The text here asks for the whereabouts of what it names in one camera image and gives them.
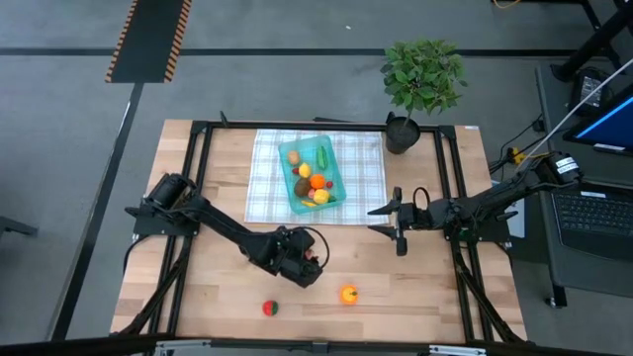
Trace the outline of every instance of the teal plastic basket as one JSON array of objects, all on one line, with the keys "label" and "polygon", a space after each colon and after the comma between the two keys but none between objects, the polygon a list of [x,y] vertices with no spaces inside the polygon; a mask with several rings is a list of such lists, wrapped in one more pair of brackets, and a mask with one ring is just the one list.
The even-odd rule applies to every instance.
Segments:
[{"label": "teal plastic basket", "polygon": [[[317,150],[319,147],[325,148],[325,154],[327,155],[327,167],[321,170],[317,164]],[[311,202],[308,197],[300,198],[295,195],[295,184],[301,178],[299,175],[293,173],[293,169],[299,167],[301,163],[293,166],[288,161],[288,152],[297,151],[301,158],[301,163],[306,162],[312,170],[311,175],[322,174],[325,177],[325,181],[332,182],[332,188],[325,188],[331,196],[336,198],[335,202],[316,205],[316,207],[308,207],[301,203],[301,200]],[[343,180],[340,177],[338,171],[338,164],[336,163],[336,156],[334,155],[334,149],[332,148],[332,141],[328,135],[322,134],[311,138],[299,139],[291,142],[284,142],[279,145],[279,158],[281,159],[281,169],[284,171],[284,178],[286,180],[286,190],[288,191],[288,201],[290,202],[290,208],[296,214],[305,214],[311,212],[317,212],[327,208],[337,207],[345,201],[347,194],[345,193],[345,187],[343,186]]]}]

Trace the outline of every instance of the white cable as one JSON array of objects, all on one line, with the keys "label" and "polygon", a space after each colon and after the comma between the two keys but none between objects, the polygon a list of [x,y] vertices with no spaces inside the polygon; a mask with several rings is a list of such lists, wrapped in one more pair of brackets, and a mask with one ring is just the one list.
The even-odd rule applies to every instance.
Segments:
[{"label": "white cable", "polygon": [[[626,62],[626,64],[622,65],[620,69],[616,70],[615,73],[611,74],[611,76],[606,78],[606,80],[603,81],[602,84],[598,85],[597,88],[593,89],[593,91],[590,92],[589,95],[587,95],[584,99],[582,99],[579,102],[579,104],[574,109],[572,109],[572,111],[570,111],[569,114],[567,114],[565,119],[563,119],[559,124],[557,124],[556,127],[545,136],[545,138],[543,138],[540,142],[538,142],[536,147],[532,148],[532,150],[529,153],[527,153],[527,158],[532,156],[532,153],[534,153],[540,146],[543,145],[543,143],[545,143],[553,134],[555,134],[558,128],[561,127],[565,123],[565,121],[568,118],[570,118],[582,104],[585,103],[585,101],[589,100],[589,98],[592,97],[593,94],[595,94],[598,90],[602,89],[603,86],[605,86],[608,82],[610,82],[611,79],[613,79],[616,75],[620,74],[620,72],[626,69],[626,67],[629,66],[631,63],[633,63],[633,58],[631,58],[628,62]],[[527,160],[527,158],[523,159],[521,163],[518,164],[516,169],[514,169],[514,173],[518,172],[519,168],[521,168],[521,166]]]}]

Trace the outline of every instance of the green leaves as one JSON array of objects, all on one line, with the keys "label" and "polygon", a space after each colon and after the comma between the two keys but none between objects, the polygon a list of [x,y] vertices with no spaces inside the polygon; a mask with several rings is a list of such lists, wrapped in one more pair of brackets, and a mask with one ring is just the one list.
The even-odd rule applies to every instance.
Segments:
[{"label": "green leaves", "polygon": [[442,40],[398,42],[387,48],[387,62],[380,71],[392,104],[404,106],[409,116],[414,110],[430,115],[435,108],[441,113],[456,106],[460,95],[454,84],[468,84],[462,80],[462,57],[454,51],[454,45]]},{"label": "green leaves", "polygon": [[387,73],[389,73],[390,70],[392,70],[392,68],[393,68],[393,66],[391,64],[387,63],[387,64],[383,65],[382,68],[380,68],[380,72],[383,73],[383,74],[387,74]]},{"label": "green leaves", "polygon": [[404,93],[403,100],[405,106],[407,106],[411,103],[411,101],[413,101],[413,96],[411,95],[411,93]]},{"label": "green leaves", "polygon": [[424,82],[430,83],[433,80],[435,80],[435,78],[437,78],[438,75],[439,75],[439,72],[426,73],[426,74],[424,74]]},{"label": "green leaves", "polygon": [[407,75],[401,71],[401,70],[396,70],[396,79],[398,79],[399,82],[406,84],[408,79],[407,79]]},{"label": "green leaves", "polygon": [[385,54],[389,60],[398,60],[398,53],[391,48],[385,50]]},{"label": "green leaves", "polygon": [[429,87],[423,87],[419,90],[419,94],[422,99],[433,99],[435,97],[435,92],[432,91]]}]

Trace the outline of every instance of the laptop keyboard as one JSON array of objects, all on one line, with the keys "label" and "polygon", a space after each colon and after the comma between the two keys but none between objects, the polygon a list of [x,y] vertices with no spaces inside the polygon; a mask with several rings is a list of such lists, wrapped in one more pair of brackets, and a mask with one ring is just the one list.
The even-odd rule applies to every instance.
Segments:
[{"label": "laptop keyboard", "polygon": [[554,193],[559,225],[563,229],[608,233],[633,238],[633,203],[578,193]]}]

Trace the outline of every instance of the checkered cloth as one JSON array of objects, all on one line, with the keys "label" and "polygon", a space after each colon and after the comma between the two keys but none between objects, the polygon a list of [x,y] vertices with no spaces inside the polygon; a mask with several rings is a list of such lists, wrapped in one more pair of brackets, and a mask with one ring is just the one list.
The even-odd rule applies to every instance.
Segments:
[{"label": "checkered cloth", "polygon": [[[320,134],[331,138],[347,199],[338,207],[298,215],[290,209],[278,146],[282,142]],[[367,215],[367,212],[386,204],[383,139],[380,133],[257,131],[246,197],[247,223],[388,223],[387,216]]]}]

